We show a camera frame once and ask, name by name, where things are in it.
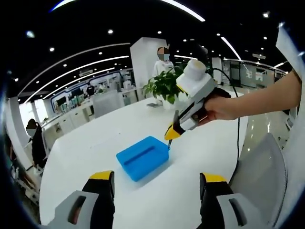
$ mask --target tiled floor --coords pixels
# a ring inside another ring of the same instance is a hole
[[[224,85],[222,88],[234,91],[231,86]],[[237,92],[243,94],[256,90],[250,87],[236,87],[235,89]],[[284,146],[286,143],[285,140],[289,138],[289,132],[285,126],[286,119],[287,115],[282,111],[250,116],[241,158],[256,147],[267,133],[271,133],[274,136],[280,147]]]

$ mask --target led strip light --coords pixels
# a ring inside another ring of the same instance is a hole
[[[221,37],[221,39],[226,43],[226,45],[229,46],[229,48],[234,52],[234,54],[237,56],[237,58],[241,61],[242,59],[238,55],[237,51],[233,48],[233,46],[229,43],[229,41],[225,37]]]
[[[79,70],[79,69],[81,69],[81,68],[88,67],[88,66],[93,65],[93,64],[96,64],[96,63],[101,63],[101,62],[105,62],[105,61],[112,61],[112,60],[117,60],[117,59],[123,59],[123,58],[128,58],[128,57],[129,57],[129,56],[118,56],[118,57],[113,57],[113,58],[109,58],[109,59],[104,59],[104,60],[100,60],[100,61],[96,61],[96,62],[92,62],[92,63],[86,64],[86,65],[83,65],[83,66],[78,67],[78,68],[75,68],[75,69],[73,69],[73,70],[71,70],[71,71],[68,71],[68,72],[66,72],[66,73],[64,73],[64,74],[62,74],[62,75],[56,77],[55,79],[51,80],[50,82],[48,82],[47,84],[45,84],[44,86],[42,86],[40,89],[38,89],[37,91],[35,91],[35,92],[34,92],[34,93],[24,102],[24,104],[27,103],[34,95],[36,95],[38,92],[40,92],[43,88],[45,88],[46,86],[50,85],[50,84],[53,83],[54,81],[56,81],[56,80],[62,78],[63,76],[72,73],[73,71]]]
[[[174,57],[180,57],[180,58],[186,58],[186,59],[194,59],[194,60],[197,60],[197,58],[190,57],[190,56],[179,56],[179,55],[175,55]]]
[[[187,8],[186,6],[176,2],[176,1],[173,1],[173,0],[161,0],[161,1],[164,1],[168,4],[171,4],[172,6],[175,6],[185,12],[187,12],[188,14],[192,15],[193,17],[197,18],[199,21],[201,22],[204,22],[205,19],[203,17],[201,17],[198,13],[195,13],[194,11],[192,11],[190,8]]]
[[[44,74],[46,71],[50,70],[52,67],[56,66],[57,64],[59,63],[62,63],[74,56],[78,56],[80,54],[83,54],[83,53],[86,53],[86,52],[91,52],[91,51],[94,51],[94,50],[97,50],[97,49],[102,49],[102,48],[107,48],[107,47],[113,47],[113,46],[120,46],[120,45],[130,45],[130,43],[120,43],[120,44],[109,44],[109,45],[104,45],[104,46],[99,46],[99,47],[96,47],[96,48],[92,48],[92,49],[87,49],[87,50],[84,50],[84,51],[81,51],[81,52],[78,52],[76,54],[73,54],[72,56],[68,56],[67,58],[65,59],[62,59],[61,61],[58,61],[56,62],[55,64],[51,65],[50,67],[46,68],[45,70],[43,70],[41,73],[39,73],[38,75],[36,75],[31,81],[29,81],[27,83],[27,85],[25,85],[23,87],[23,89],[18,93],[18,96],[24,91],[24,89],[26,89],[32,82],[34,82],[39,76],[41,76],[42,74]]]
[[[57,88],[56,90],[52,91],[51,93],[49,93],[48,95],[46,95],[46,96],[43,97],[42,99],[46,99],[46,98],[49,97],[51,94],[53,94],[53,93],[57,92],[58,90],[60,90],[60,89],[62,89],[62,88],[64,88],[64,87],[70,85],[71,83],[75,83],[76,81],[82,80],[82,79],[87,78],[87,77],[89,77],[89,76],[92,76],[92,75],[95,75],[95,74],[98,74],[98,73],[102,73],[102,72],[105,72],[105,71],[110,71],[110,70],[113,70],[113,69],[114,69],[114,68],[108,68],[108,69],[105,69],[105,70],[101,70],[101,71],[99,71],[99,72],[95,72],[95,73],[91,73],[91,74],[89,74],[89,75],[83,76],[83,77],[81,77],[81,78],[79,78],[79,79],[73,80],[73,81],[71,81],[70,83],[67,83],[67,84],[65,84],[64,86],[61,86],[60,88]]]

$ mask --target potted plant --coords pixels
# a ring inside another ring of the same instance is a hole
[[[173,105],[181,92],[177,87],[176,79],[183,73],[184,66],[176,66],[174,70],[163,71],[160,75],[150,79],[143,87],[144,94],[152,93],[156,99],[162,100],[163,105],[166,102]]]

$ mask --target white chair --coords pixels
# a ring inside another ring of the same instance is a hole
[[[241,193],[274,227],[282,209],[288,176],[284,157],[276,140],[268,133],[256,148],[241,157],[231,181],[234,193]]]
[[[122,94],[118,93],[116,90],[97,94],[93,97],[92,101],[95,118],[124,107]]]

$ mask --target slot in blue box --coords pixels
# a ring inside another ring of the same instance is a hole
[[[168,151],[166,144],[149,136],[116,157],[130,178],[139,181],[168,160]]]

